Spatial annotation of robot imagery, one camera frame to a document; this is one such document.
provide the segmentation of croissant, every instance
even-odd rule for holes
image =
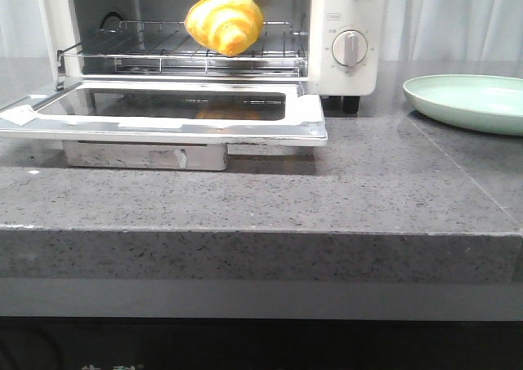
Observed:
[[[200,0],[186,17],[196,42],[225,56],[237,56],[260,37],[263,14],[253,0]]]

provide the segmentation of oven rack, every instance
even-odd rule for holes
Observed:
[[[58,51],[84,59],[85,74],[175,74],[180,76],[295,77],[306,72],[306,35],[286,21],[267,21],[246,52],[223,56],[199,45],[182,21],[122,20],[117,29],[100,29]]]

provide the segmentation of plate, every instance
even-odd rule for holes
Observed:
[[[523,136],[523,79],[477,74],[440,74],[403,84],[420,113],[456,127]]]

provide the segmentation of oven knob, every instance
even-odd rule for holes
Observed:
[[[334,39],[333,56],[341,65],[356,66],[366,54],[367,40],[358,31],[345,31]]]

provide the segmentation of toaster oven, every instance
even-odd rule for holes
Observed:
[[[227,145],[327,142],[320,97],[375,86],[384,0],[254,0],[226,57],[184,28],[198,0],[40,0],[56,82],[0,111],[0,136],[62,140],[72,166],[226,168]]]

